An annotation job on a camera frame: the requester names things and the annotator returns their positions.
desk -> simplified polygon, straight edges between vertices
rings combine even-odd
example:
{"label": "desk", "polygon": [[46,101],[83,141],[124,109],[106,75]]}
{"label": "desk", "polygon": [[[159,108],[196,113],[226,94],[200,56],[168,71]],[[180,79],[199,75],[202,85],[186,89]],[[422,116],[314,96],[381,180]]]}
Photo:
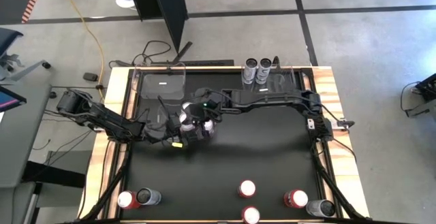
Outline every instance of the desk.
{"label": "desk", "polygon": [[15,187],[21,181],[82,187],[83,174],[28,161],[51,86],[17,84],[6,88],[26,98],[27,103],[6,111],[1,119],[0,187]]}
{"label": "desk", "polygon": [[[207,67],[210,69],[240,69],[240,67]],[[312,68],[313,78],[315,80],[315,88],[317,93],[320,94],[322,103],[338,118],[343,117],[341,102],[339,100],[338,91],[334,81],[334,76],[331,67],[294,67],[297,68]],[[105,98],[105,106],[114,112],[121,113],[123,109],[123,104],[125,103],[125,93],[127,87],[127,80],[129,75],[130,67],[115,67],[112,69],[112,73],[109,80],[108,91]],[[204,67],[187,67],[187,69],[204,69]],[[132,116],[132,111],[134,108],[134,92],[130,93],[129,99],[126,101],[126,117],[130,118]],[[324,113],[325,117],[329,117],[327,112]],[[334,137],[344,143],[345,145],[351,146],[349,136],[347,132],[335,131]],[[106,146],[108,149],[108,154],[104,164],[104,155],[106,151]],[[335,142],[330,142],[329,145],[330,156],[332,161],[332,167],[334,171],[335,180],[337,186],[340,188],[344,196],[348,201],[354,206],[354,208],[362,215],[369,216],[367,210],[367,204],[364,198],[364,193],[362,190],[362,185],[360,184],[359,173],[357,165],[354,162],[353,156],[341,145]],[[120,157],[118,160],[117,167],[120,166],[123,160],[124,146],[120,148]],[[84,209],[82,216],[86,215],[93,205],[97,202],[100,192],[100,182],[102,181],[102,190],[106,189],[108,183],[108,177],[110,173],[110,168],[112,167],[112,158],[114,156],[114,143],[108,144],[107,136],[105,133],[100,133],[95,139],[95,144],[93,148],[93,154],[91,156],[90,166],[87,174],[87,194],[84,200]],[[324,188],[326,191],[327,198],[332,200],[332,193],[328,186],[324,183]],[[116,199],[119,194],[119,185],[116,187],[112,193],[112,198],[109,203],[108,218],[115,217],[116,209]]]}

office chair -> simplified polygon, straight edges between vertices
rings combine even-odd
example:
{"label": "office chair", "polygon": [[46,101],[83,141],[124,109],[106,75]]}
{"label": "office chair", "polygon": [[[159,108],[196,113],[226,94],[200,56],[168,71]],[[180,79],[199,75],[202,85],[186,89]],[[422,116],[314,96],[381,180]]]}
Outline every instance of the office chair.
{"label": "office chair", "polygon": [[47,61],[43,60],[13,74],[15,70],[13,66],[14,64],[19,67],[24,67],[24,65],[21,64],[20,60],[18,60],[17,54],[8,55],[6,51],[17,38],[22,36],[23,34],[18,31],[0,27],[0,81],[16,82],[36,69],[39,65],[42,65],[45,69],[49,69],[51,67]]}

computer monitor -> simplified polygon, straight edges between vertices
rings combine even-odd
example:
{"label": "computer monitor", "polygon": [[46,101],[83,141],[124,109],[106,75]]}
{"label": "computer monitor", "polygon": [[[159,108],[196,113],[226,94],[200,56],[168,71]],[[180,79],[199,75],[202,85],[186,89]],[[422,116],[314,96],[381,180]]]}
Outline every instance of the computer monitor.
{"label": "computer monitor", "polygon": [[0,112],[5,112],[19,105],[26,104],[26,102],[26,98],[15,94],[4,86],[0,86]]}

floor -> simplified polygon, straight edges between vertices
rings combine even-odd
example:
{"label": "floor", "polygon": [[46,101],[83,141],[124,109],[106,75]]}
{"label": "floor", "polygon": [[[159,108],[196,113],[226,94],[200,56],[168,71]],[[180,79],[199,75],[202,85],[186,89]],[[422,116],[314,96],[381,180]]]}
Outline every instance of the floor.
{"label": "floor", "polygon": [[[87,17],[132,16],[133,10],[117,7],[114,0],[75,0]],[[296,0],[186,0],[189,13],[245,10],[297,10]],[[401,89],[436,71],[436,10],[419,10],[418,5],[436,5],[436,0],[302,0],[312,46],[307,46],[298,14],[191,18],[185,23],[182,44],[193,46],[182,60],[281,57],[290,65],[310,65],[308,51],[318,65],[332,66],[348,119],[356,121],[351,138],[358,169],[374,219],[410,223],[433,223],[436,219],[436,127],[429,116],[407,118],[400,110]],[[391,7],[411,6],[390,12]],[[355,7],[385,7],[358,13]],[[316,9],[345,9],[343,13],[315,14]],[[76,18],[68,0],[38,0],[32,19]],[[152,39],[170,42],[163,20],[92,22],[90,29],[102,43],[105,54],[104,85],[108,83],[110,60],[131,61]],[[62,86],[83,89],[99,99],[95,83],[82,79],[84,72],[99,73],[97,46],[80,23],[3,25],[25,34],[11,52],[24,64],[46,59],[53,65],[39,69],[23,82],[49,82],[61,94]],[[153,45],[149,53],[165,48]],[[155,58],[171,60],[175,51]],[[58,100],[50,100],[54,110]],[[421,102],[410,92],[405,106]],[[60,119],[45,116],[45,119]],[[73,123],[43,121],[31,159],[44,161],[48,150],[83,133]],[[91,150],[90,135],[74,150]],[[76,204],[44,208],[38,223],[72,220]]]}

clear plastic container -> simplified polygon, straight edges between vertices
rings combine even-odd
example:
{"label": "clear plastic container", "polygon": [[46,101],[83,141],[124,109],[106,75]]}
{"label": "clear plastic container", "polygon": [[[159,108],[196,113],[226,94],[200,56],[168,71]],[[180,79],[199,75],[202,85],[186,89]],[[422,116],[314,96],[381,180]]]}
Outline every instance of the clear plastic container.
{"label": "clear plastic container", "polygon": [[241,82],[246,91],[254,93],[280,93],[292,91],[296,88],[294,69],[291,66],[282,68],[273,63],[265,84],[258,84],[255,80],[251,84],[243,82],[244,69],[241,70]]}
{"label": "clear plastic container", "polygon": [[142,98],[183,99],[185,96],[186,67],[184,63],[176,65],[138,64],[134,70],[131,87]]}

